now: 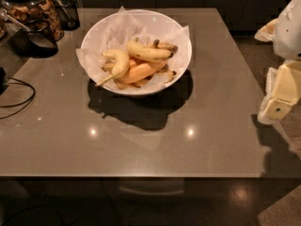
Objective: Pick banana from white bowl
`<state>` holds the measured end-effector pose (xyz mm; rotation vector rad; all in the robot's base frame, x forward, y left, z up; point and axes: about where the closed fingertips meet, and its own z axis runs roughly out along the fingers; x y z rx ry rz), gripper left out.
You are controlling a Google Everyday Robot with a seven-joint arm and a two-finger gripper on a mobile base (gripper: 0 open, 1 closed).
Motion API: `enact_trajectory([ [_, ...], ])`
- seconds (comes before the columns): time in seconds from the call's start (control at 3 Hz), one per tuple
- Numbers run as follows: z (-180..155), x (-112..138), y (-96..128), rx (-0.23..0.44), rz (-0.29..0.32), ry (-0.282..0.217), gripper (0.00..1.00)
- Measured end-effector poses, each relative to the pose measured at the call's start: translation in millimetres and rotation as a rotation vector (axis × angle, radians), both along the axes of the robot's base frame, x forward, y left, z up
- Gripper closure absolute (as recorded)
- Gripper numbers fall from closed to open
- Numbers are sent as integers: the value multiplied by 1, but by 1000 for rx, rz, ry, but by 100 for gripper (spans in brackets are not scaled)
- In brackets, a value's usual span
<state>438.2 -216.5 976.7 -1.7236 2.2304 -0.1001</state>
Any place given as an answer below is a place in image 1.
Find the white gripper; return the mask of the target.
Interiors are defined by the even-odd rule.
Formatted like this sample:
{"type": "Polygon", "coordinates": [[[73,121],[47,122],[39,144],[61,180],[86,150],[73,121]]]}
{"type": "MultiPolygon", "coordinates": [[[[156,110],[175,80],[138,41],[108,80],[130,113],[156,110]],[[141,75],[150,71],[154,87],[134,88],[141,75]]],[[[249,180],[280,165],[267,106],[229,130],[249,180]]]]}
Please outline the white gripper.
{"type": "Polygon", "coordinates": [[[266,75],[266,95],[258,121],[273,124],[284,119],[301,99],[301,0],[291,0],[278,17],[264,25],[255,39],[273,43],[274,53],[286,60],[266,75]]]}

